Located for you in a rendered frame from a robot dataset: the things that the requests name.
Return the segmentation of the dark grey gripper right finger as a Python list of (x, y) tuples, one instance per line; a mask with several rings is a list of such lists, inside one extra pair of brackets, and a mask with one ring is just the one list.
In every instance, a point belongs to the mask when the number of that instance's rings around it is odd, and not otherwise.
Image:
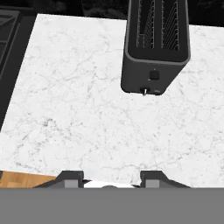
[(141, 171), (140, 178), (142, 188), (187, 188), (187, 185), (168, 179), (162, 171)]

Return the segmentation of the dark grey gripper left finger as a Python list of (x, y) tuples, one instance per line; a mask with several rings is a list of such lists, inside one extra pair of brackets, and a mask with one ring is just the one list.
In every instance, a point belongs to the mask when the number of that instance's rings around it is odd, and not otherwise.
[(83, 188), (83, 171), (62, 171), (55, 180), (50, 180), (44, 184), (37, 185), (37, 188)]

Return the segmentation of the black toaster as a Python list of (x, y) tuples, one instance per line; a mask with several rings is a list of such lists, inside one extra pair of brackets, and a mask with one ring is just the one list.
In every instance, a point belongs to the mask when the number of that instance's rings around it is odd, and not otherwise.
[(129, 0), (124, 92), (162, 95), (190, 58), (187, 0)]

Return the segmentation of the black hob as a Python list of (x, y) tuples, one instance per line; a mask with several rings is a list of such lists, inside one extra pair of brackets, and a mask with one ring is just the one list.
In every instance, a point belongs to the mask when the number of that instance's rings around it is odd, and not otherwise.
[(33, 8), (0, 5), (0, 130), (36, 17)]

